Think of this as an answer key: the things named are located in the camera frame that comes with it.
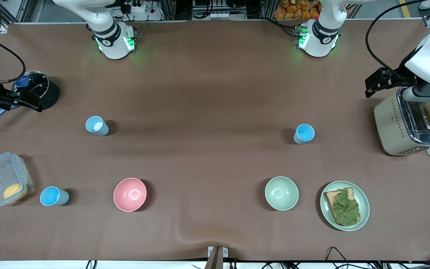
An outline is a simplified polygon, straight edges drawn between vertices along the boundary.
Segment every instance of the green bowl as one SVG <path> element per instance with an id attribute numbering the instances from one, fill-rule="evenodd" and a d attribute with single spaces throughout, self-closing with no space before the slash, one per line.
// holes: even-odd
<path id="1" fill-rule="evenodd" d="M 290 210 L 298 202 L 298 187 L 288 177 L 274 177 L 265 187 L 265 198 L 276 210 Z"/>
<path id="2" fill-rule="evenodd" d="M 341 226 L 336 223 L 334 220 L 333 214 L 331 214 L 330 206 L 328 204 L 328 201 L 326 200 L 326 196 L 324 196 L 325 192 L 329 191 L 337 191 L 338 189 L 343 188 L 353 188 L 353 194 L 355 195 L 355 200 L 359 204 L 359 215 L 360 219 L 358 223 L 351 226 Z M 328 184 L 321 193 L 321 199 L 320 199 L 320 206 L 321 206 L 321 212 L 323 213 L 324 218 L 336 229 L 352 232 L 356 231 L 357 229 L 363 227 L 368 218 L 369 218 L 369 201 L 367 200 L 366 194 L 355 184 L 352 184 L 351 182 L 345 182 L 345 181 L 337 181 L 337 182 L 331 182 Z"/>

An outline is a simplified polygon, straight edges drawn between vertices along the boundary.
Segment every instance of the blue cup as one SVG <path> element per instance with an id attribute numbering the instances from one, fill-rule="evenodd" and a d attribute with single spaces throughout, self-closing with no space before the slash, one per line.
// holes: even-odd
<path id="1" fill-rule="evenodd" d="M 309 124 L 300 124 L 295 131 L 293 140 L 297 144 L 304 144 L 314 138 L 314 128 Z"/>
<path id="2" fill-rule="evenodd" d="M 54 186 L 44 189 L 39 197 L 39 201 L 41 201 L 41 204 L 44 206 L 62 205 L 67 203 L 68 200 L 69 194 L 67 191 Z"/>
<path id="3" fill-rule="evenodd" d="M 92 116 L 85 122 L 85 128 L 98 136 L 105 136 L 109 133 L 109 126 L 99 116 Z"/>

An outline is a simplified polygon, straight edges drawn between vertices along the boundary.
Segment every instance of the transparent container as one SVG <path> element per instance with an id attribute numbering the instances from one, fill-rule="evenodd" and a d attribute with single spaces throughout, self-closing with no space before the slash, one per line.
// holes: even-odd
<path id="1" fill-rule="evenodd" d="M 14 153 L 0 155 L 0 206 L 13 204 L 32 194 L 34 184 L 24 161 Z"/>

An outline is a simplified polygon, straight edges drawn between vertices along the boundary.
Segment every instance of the blue cap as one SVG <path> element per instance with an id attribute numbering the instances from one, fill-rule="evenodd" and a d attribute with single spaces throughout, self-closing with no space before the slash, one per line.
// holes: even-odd
<path id="1" fill-rule="evenodd" d="M 31 80 L 27 75 L 23 75 L 19 80 L 16 81 L 16 86 L 18 87 L 27 87 Z"/>

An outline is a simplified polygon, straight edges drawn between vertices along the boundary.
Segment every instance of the yellow tape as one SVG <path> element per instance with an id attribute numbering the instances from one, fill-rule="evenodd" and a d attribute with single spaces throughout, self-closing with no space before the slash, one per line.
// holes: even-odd
<path id="1" fill-rule="evenodd" d="M 405 0 L 399 0 L 399 4 L 404 4 L 405 2 L 406 2 Z M 402 10 L 402 14 L 404 15 L 405 18 L 411 17 L 411 14 L 409 13 L 408 6 L 401 7 L 401 10 Z"/>

